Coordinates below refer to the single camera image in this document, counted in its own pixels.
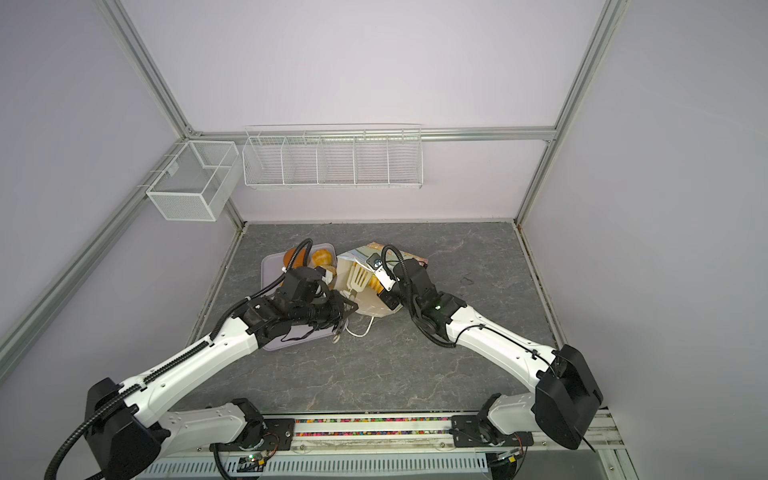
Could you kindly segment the cream and steel tongs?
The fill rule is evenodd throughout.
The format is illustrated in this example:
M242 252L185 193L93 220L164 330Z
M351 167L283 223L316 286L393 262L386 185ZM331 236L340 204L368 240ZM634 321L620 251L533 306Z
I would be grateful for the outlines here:
M368 286L371 272L356 260L341 258L337 263L336 280L334 288L346 299L355 302L356 297ZM349 321L344 320L334 329L333 344L337 344L341 336L346 333L353 338L364 338L370 331L373 319L370 319L363 333L355 333L349 328Z

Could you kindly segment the orange fake croissant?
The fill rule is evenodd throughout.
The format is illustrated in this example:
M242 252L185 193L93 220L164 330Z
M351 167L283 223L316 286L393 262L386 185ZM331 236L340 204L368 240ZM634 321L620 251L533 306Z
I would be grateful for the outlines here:
M314 267L334 265L334 256L328 249L319 249L311 254L311 264Z

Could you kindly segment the printed paper gift bag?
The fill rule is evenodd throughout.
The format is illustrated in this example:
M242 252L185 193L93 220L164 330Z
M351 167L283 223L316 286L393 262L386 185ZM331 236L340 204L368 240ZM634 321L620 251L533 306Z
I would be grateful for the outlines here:
M401 309L398 300L391 296L394 281L383 268L386 263L394 270L397 257L389 253L384 263L383 248L382 244L373 242L337 257L335 289L358 305L357 313L369 317L369 325Z

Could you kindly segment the lavender plastic tray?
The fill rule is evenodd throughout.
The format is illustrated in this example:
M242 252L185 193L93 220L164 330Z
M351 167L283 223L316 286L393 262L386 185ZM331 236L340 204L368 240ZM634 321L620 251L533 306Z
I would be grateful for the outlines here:
M312 247L311 252L315 253L320 250L328 251L331 257L331 264L336 266L337 254L335 247L331 243L315 244ZM291 253L284 251L267 255L262 259L260 269L261 287L267 286L279 277L291 256ZM264 350L276 351L294 345L332 337L333 335L334 332L332 327L312 330L309 325L293 325L287 333L271 340L264 347Z

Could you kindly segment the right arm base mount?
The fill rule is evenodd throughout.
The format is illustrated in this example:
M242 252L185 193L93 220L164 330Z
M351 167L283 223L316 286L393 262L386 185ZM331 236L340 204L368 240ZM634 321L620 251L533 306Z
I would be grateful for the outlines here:
M479 447L530 447L534 444L533 434L518 431L504 434L488 420L478 415L454 415L450 418L449 433L458 448Z

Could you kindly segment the brown round fake bun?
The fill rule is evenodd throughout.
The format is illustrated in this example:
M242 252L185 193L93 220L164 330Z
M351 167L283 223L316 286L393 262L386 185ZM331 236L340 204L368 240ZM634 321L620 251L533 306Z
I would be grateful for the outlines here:
M283 255L283 266L286 269L294 268L294 267L300 267L304 266L306 256L306 248L301 247L299 250L296 248L291 248L288 251L286 251Z

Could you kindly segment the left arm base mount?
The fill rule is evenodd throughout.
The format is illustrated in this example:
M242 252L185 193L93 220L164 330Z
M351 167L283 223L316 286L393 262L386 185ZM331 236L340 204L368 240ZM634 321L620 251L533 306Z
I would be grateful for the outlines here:
M229 443L219 445L220 452L286 451L294 438L294 418L267 418L261 423L249 423L243 433Z

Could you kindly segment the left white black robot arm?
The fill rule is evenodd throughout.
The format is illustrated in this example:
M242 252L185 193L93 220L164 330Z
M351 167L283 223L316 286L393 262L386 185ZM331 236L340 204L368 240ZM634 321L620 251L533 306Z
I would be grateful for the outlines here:
M131 479L158 458L197 446L263 446L265 420L247 399L211 410L172 408L228 365L286 337L293 326L337 330L357 309L329 287L323 269L297 267L234 304L209 334L165 362L121 383L98 382L88 392L83 431L98 476Z

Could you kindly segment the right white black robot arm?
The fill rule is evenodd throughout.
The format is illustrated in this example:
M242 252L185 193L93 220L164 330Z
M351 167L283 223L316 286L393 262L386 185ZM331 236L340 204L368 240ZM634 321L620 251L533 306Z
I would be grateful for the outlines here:
M519 432L540 431L569 450L585 442L604 396L578 349L568 344L556 349L503 328L466 301L438 290L415 259L382 266L375 276L434 344L472 350L526 387L523 394L491 395L475 415L477 431L468 438L496 446Z

